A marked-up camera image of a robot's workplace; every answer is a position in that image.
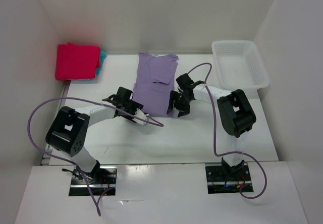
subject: white plastic basket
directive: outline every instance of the white plastic basket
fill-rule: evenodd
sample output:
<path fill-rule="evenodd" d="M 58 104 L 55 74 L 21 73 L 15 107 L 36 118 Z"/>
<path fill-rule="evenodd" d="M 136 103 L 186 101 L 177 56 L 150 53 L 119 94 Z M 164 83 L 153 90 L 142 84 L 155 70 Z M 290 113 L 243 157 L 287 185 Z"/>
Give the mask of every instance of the white plastic basket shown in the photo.
<path fill-rule="evenodd" d="M 269 86 L 263 60 L 252 41 L 215 41 L 212 51 L 223 89 L 257 90 Z"/>

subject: white wall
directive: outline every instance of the white wall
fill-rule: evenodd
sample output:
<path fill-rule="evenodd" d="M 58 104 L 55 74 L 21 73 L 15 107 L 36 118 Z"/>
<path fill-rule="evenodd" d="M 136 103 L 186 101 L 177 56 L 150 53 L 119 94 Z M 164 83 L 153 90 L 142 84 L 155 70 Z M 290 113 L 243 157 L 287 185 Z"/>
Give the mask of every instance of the white wall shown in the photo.
<path fill-rule="evenodd" d="M 255 42 L 271 78 L 259 93 L 275 146 L 309 223 L 321 223 L 323 0 L 275 0 Z"/>
<path fill-rule="evenodd" d="M 108 52 L 211 52 L 253 40 L 273 0 L 40 0 L 64 41 Z"/>
<path fill-rule="evenodd" d="M 26 124 L 32 109 L 59 96 L 55 80 L 59 38 L 38 0 L 0 0 L 0 216 L 15 221 L 31 166 L 39 154 L 29 143 Z M 35 118 L 35 140 L 44 146 L 44 134 L 56 104 Z"/>

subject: red cloth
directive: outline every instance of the red cloth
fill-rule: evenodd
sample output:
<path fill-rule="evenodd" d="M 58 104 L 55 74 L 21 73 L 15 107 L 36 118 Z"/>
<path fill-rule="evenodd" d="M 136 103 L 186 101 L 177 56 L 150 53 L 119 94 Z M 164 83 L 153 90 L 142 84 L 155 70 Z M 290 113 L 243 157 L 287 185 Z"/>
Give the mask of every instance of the red cloth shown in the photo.
<path fill-rule="evenodd" d="M 98 46 L 59 45 L 55 73 L 57 80 L 94 79 L 97 67 L 100 67 Z"/>

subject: purple cable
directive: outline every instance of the purple cable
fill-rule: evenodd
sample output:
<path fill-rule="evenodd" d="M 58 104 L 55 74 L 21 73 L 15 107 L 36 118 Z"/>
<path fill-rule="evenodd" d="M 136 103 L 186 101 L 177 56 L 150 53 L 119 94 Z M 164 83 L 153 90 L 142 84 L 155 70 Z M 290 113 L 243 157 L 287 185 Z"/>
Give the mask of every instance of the purple cable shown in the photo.
<path fill-rule="evenodd" d="M 254 160 L 254 161 L 259 165 L 259 167 L 260 167 L 260 169 L 261 169 L 261 171 L 262 171 L 262 173 L 263 173 L 263 176 L 264 176 L 264 187 L 263 187 L 262 191 L 261 191 L 258 195 L 256 195 L 256 196 L 251 196 L 251 197 L 249 197 L 249 196 L 245 196 L 244 194 L 242 194 L 242 189 L 243 189 L 244 187 L 246 187 L 247 185 L 250 185 L 250 184 L 245 184 L 245 185 L 243 185 L 242 187 L 240 187 L 240 189 L 239 189 L 240 194 L 241 194 L 244 198 L 246 198 L 246 199 L 256 199 L 256 198 L 260 197 L 260 196 L 265 192 L 265 190 L 266 190 L 266 188 L 267 188 L 267 175 L 266 175 L 266 173 L 265 173 L 265 171 L 264 171 L 263 167 L 261 166 L 260 162 L 259 162 L 257 159 L 255 159 L 253 156 L 251 156 L 250 154 L 248 154 L 248 153 L 245 153 L 245 152 L 239 152 L 239 151 L 231 151 L 231 152 L 226 152 L 226 153 L 221 153 L 221 154 L 218 154 L 218 153 L 217 153 L 217 113 L 216 113 L 216 105 L 215 105 L 215 103 L 214 103 L 214 100 L 213 100 L 212 94 L 211 94 L 211 92 L 210 92 L 210 90 L 209 90 L 209 88 L 208 88 L 208 86 L 207 86 L 207 84 L 206 84 L 206 81 L 207 81 L 207 79 L 208 79 L 208 77 L 209 77 L 209 75 L 210 75 L 210 73 L 211 73 L 211 70 L 212 70 L 212 64 L 210 64 L 210 63 L 203 63 L 203 64 L 199 64 L 199 65 L 195 66 L 193 69 L 191 69 L 187 74 L 191 73 L 194 69 L 196 69 L 196 68 L 198 68 L 198 67 L 200 67 L 200 66 L 202 66 L 202 65 L 209 65 L 209 66 L 210 66 L 210 70 L 208 71 L 208 73 L 207 73 L 207 75 L 206 75 L 206 77 L 205 77 L 204 83 L 205 83 L 205 88 L 206 88 L 206 90 L 207 90 L 207 92 L 208 92 L 208 95 L 210 96 L 211 105 L 212 105 L 212 110 L 213 110 L 213 119 L 214 119 L 214 128 L 213 128 L 213 150 L 214 150 L 214 154 L 215 154 L 215 156 L 217 156 L 217 157 L 223 157 L 223 156 L 226 156 L 226 155 L 229 155 L 229 154 L 243 154 L 243 155 L 245 155 L 245 156 L 248 156 L 248 157 L 252 158 L 252 159 L 253 159 L 253 160 Z"/>
<path fill-rule="evenodd" d="M 33 145 L 33 146 L 34 146 L 34 147 L 35 147 L 39 152 L 42 152 L 43 154 L 45 154 L 45 155 L 47 155 L 47 156 L 54 157 L 54 158 L 57 158 L 57 159 L 60 159 L 60 160 L 63 160 L 63 161 L 69 162 L 69 163 L 71 163 L 71 164 L 73 164 L 73 165 L 75 165 L 75 166 L 76 166 L 76 169 L 80 172 L 80 174 L 82 175 L 82 177 L 83 177 L 83 179 L 84 179 L 84 181 L 85 181 L 86 187 L 87 187 L 87 189 L 88 189 L 88 191 L 89 191 L 89 193 L 90 193 L 90 196 L 91 196 L 91 198 L 92 198 L 92 200 L 93 200 L 93 202 L 94 202 L 94 205 L 95 205 L 95 207 L 96 207 L 97 214 L 98 214 L 99 216 L 101 216 L 101 211 L 100 211 L 100 208 L 99 208 L 99 205 L 98 205 L 98 204 L 99 204 L 99 201 L 100 201 L 101 197 L 102 197 L 102 196 L 103 196 L 103 195 L 104 195 L 108 190 L 110 190 L 111 188 L 110 188 L 110 189 L 105 190 L 105 191 L 104 191 L 104 192 L 99 196 L 98 201 L 96 201 L 96 200 L 95 200 L 95 198 L 94 198 L 94 196 L 93 196 L 93 193 L 92 193 L 92 190 L 91 190 L 91 188 L 90 188 L 90 185 L 89 185 L 89 183 L 88 183 L 88 181 L 87 181 L 87 179 L 86 179 L 86 176 L 85 176 L 84 171 L 83 171 L 83 170 L 81 170 L 81 168 L 80 168 L 80 167 L 78 167 L 78 166 L 77 166 L 77 164 L 76 164 L 75 162 L 73 162 L 73 161 L 71 161 L 71 160 L 69 160 L 69 159 L 67 159 L 67 158 L 59 157 L 59 156 L 56 156 L 56 155 L 54 155 L 54 154 L 51 154 L 51 153 L 45 152 L 45 151 L 44 151 L 44 150 L 42 150 L 40 147 L 38 147 L 38 145 L 34 142 L 34 139 L 33 139 L 33 138 L 32 138 L 32 136 L 31 136 L 31 132 L 30 132 L 31 119 L 32 119 L 32 117 L 34 116 L 34 114 L 36 113 L 36 111 L 37 111 L 39 108 L 41 108 L 43 105 L 45 105 L 45 104 L 47 104 L 47 103 L 49 103 L 49 102 L 55 101 L 55 100 L 60 100 L 60 99 L 72 99 L 72 100 L 78 100 L 78 101 L 87 102 L 87 103 L 90 103 L 90 104 L 103 105 L 103 106 L 105 106 L 105 107 L 109 107 L 109 108 L 112 108 L 112 109 L 118 110 L 119 112 L 121 112 L 121 113 L 123 113 L 123 114 L 125 114 L 125 115 L 127 115 L 127 116 L 131 116 L 131 117 L 133 117 L 133 118 L 135 118 L 135 119 L 137 119 L 137 120 L 140 120 L 140 121 L 146 122 L 146 123 L 151 124 L 151 125 L 154 125 L 154 126 L 163 127 L 164 125 L 163 125 L 162 123 L 160 123 L 160 122 L 156 121 L 155 119 L 151 118 L 150 116 L 148 116 L 148 118 L 149 118 L 149 119 L 151 119 L 151 120 L 152 120 L 152 121 L 154 121 L 154 122 L 146 121 L 146 120 L 141 119 L 141 118 L 139 118 L 139 117 L 133 116 L 132 114 L 129 114 L 129 113 L 125 112 L 124 110 L 121 110 L 121 109 L 119 109 L 119 108 L 116 108 L 116 107 L 114 107 L 114 106 L 112 106 L 112 105 L 103 104 L 103 103 L 98 103 L 98 102 L 91 101 L 91 100 L 88 100 L 88 99 L 80 99 L 80 98 L 75 98 L 75 97 L 59 97 L 59 98 L 48 99 L 48 100 L 44 101 L 43 103 L 39 104 L 39 105 L 38 105 L 38 106 L 37 106 L 37 107 L 36 107 L 36 108 L 31 112 L 31 114 L 30 114 L 30 116 L 29 116 L 29 119 L 28 119 L 28 123 L 27 123 L 27 134 L 28 134 L 28 138 L 29 138 L 29 140 L 30 140 L 31 144 L 32 144 L 32 145 Z"/>

